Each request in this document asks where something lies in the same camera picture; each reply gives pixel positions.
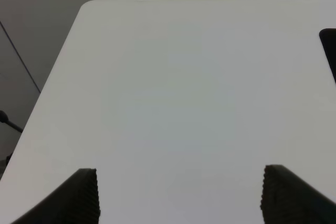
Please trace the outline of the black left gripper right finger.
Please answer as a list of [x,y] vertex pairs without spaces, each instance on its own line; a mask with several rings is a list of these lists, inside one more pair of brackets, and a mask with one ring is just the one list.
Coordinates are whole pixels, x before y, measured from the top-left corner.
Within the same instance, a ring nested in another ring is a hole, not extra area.
[[335,223],[335,203],[282,165],[264,169],[264,223]]

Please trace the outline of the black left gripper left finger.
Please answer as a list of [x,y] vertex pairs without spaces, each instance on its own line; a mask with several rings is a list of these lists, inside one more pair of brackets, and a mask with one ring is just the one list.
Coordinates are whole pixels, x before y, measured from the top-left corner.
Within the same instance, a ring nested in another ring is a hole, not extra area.
[[13,223],[98,223],[97,170],[81,168]]

